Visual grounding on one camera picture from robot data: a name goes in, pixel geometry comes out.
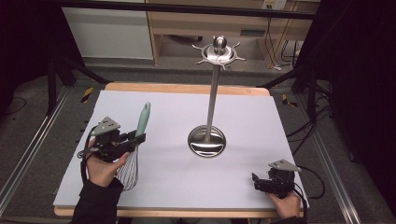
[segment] round metal base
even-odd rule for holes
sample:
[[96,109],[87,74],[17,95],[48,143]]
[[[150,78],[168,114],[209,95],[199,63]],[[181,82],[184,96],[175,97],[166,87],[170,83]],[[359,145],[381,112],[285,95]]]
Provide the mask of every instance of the round metal base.
[[226,146],[224,133],[212,126],[210,138],[206,137],[206,125],[194,128],[189,134],[189,147],[200,157],[211,158],[218,156]]

